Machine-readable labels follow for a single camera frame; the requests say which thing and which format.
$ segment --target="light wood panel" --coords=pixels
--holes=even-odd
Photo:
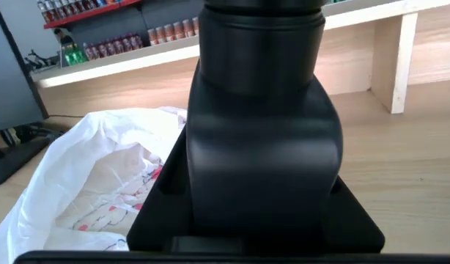
[[[49,114],[85,115],[126,107],[187,107],[197,58],[40,89]]]
[[[329,94],[368,90],[373,30],[373,23],[365,23],[324,33],[315,73]],[[84,115],[125,107],[186,107],[197,60],[183,59],[39,91],[49,114]]]
[[[404,111],[417,13],[376,21],[372,92],[392,114]]]
[[[450,6],[419,13],[409,84],[450,80]]]
[[[324,31],[314,73],[330,95],[371,86],[375,25]]]
[[[326,29],[352,26],[450,5],[450,0],[351,0],[327,6]]]
[[[344,131],[340,175],[385,233],[383,252],[450,253],[450,82],[409,91],[400,115],[371,92],[331,96]],[[0,186],[0,221],[42,156]]]

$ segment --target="computer monitor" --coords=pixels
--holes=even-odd
[[[42,121],[48,116],[23,58],[0,13],[0,130]],[[29,142],[0,149],[0,184],[48,143]]]

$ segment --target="black cable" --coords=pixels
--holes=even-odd
[[[50,114],[49,117],[84,118],[85,116],[73,116],[73,115],[69,115],[69,114]]]

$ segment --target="black cylindrical column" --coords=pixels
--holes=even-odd
[[[244,95],[303,89],[313,79],[325,23],[323,4],[206,1],[199,19],[203,78]]]

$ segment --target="white plastic bag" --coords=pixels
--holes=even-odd
[[[128,250],[125,235],[185,123],[185,111],[85,116],[47,150],[0,224],[0,263],[31,250]]]

